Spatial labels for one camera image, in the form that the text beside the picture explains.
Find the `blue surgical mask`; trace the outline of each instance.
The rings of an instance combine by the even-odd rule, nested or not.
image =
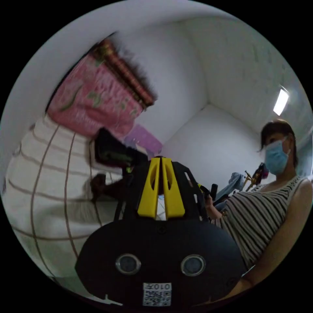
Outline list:
[[[273,175],[281,174],[286,168],[290,153],[290,150],[288,153],[283,150],[283,142],[286,138],[269,144],[265,149],[265,165]]]

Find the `qr code label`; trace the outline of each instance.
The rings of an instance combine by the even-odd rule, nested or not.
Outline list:
[[[172,283],[143,283],[143,306],[170,306]]]

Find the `striped tank top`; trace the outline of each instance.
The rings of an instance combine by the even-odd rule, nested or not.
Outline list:
[[[299,184],[306,178],[296,176],[285,186],[262,192],[265,185],[232,195],[225,215],[211,223],[224,229],[237,243],[249,270],[260,258],[285,220],[290,201]]]

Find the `fluorescent lamp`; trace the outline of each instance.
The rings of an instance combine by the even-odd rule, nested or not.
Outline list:
[[[279,115],[282,113],[282,111],[284,110],[288,98],[289,98],[289,94],[288,94],[285,90],[281,89],[280,92],[279,92],[279,95],[278,95],[276,104],[275,104],[274,109],[273,109],[273,111],[274,111],[278,116],[279,116]]]

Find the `black border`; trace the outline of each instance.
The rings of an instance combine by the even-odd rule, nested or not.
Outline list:
[[[309,48],[312,26],[309,5],[286,2],[230,3],[233,2],[210,1],[210,5],[235,15],[255,28],[282,53],[297,74],[312,106],[312,52]],[[2,74],[7,88],[5,93],[2,92],[3,104],[23,67],[46,40],[72,20],[102,6],[101,3],[75,3],[66,7],[64,2],[36,5],[11,2],[6,5],[2,24]],[[9,305],[16,311],[77,309],[90,312],[92,308],[84,299],[76,301],[77,296],[69,296],[70,292],[59,288],[38,270],[16,240],[4,210],[1,210],[1,214],[2,305]],[[301,310],[305,305],[309,307],[312,290],[309,254],[312,246],[311,222],[312,214],[290,254],[269,278],[244,297],[218,310],[274,311]]]

